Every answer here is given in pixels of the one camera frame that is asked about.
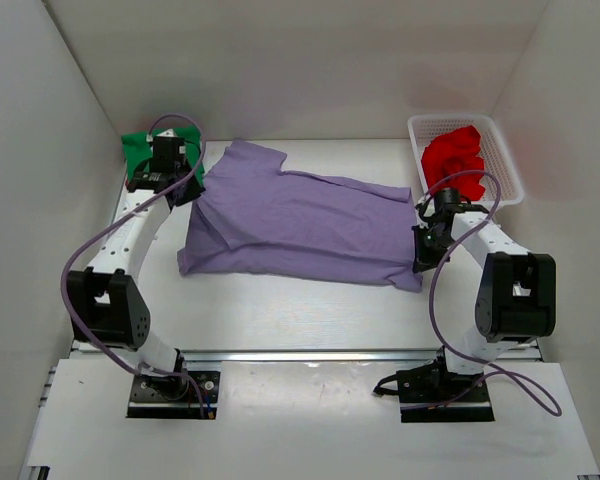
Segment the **purple t-shirt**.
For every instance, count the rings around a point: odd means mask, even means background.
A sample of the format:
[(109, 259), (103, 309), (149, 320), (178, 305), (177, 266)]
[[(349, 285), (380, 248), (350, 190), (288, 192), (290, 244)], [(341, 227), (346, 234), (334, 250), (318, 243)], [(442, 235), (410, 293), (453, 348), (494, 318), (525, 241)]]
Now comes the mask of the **purple t-shirt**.
[(286, 170), (285, 153), (236, 140), (191, 208), (181, 275), (249, 273), (418, 292), (408, 187)]

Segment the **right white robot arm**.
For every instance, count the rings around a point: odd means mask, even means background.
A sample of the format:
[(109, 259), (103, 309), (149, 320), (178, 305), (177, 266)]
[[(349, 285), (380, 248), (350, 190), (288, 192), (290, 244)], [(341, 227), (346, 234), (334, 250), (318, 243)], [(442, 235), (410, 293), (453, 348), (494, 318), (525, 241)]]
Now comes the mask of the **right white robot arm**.
[(416, 205), (413, 271), (432, 270), (462, 246), (481, 267), (475, 325), (454, 344), (444, 344), (444, 364), (428, 376), (429, 391), (451, 400), (464, 388), (463, 376), (476, 376), (505, 351), (553, 334), (556, 326), (556, 263), (512, 240), (493, 222), (488, 209), (453, 188)]

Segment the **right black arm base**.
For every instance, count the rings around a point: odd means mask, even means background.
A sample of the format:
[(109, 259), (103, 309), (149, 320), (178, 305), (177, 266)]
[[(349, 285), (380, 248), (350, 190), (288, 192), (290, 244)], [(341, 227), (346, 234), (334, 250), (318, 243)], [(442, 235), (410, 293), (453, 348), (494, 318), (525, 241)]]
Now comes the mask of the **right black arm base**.
[(484, 376), (451, 373), (441, 358), (382, 378), (373, 394), (397, 397), (403, 424), (495, 420)]

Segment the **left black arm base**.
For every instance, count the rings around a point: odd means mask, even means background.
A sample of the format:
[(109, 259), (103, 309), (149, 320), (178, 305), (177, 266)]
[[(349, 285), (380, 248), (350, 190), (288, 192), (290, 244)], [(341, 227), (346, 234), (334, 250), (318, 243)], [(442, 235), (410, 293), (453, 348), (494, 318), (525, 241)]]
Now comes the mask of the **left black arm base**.
[(215, 420), (220, 394), (220, 370), (189, 370), (200, 395), (180, 377), (135, 376), (126, 416), (132, 419)]

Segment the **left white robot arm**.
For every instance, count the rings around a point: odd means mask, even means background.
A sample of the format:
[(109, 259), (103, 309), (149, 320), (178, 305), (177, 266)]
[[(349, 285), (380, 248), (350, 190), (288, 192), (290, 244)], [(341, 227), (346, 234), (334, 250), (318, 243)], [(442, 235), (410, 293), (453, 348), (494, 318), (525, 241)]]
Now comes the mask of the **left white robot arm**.
[(61, 274), (61, 296), (74, 337), (134, 375), (154, 376), (168, 398), (188, 389), (181, 352), (151, 327), (151, 314), (137, 285), (158, 230), (173, 209), (204, 191), (198, 177), (206, 143), (173, 130), (147, 137), (149, 156), (127, 181), (114, 222), (79, 247)]

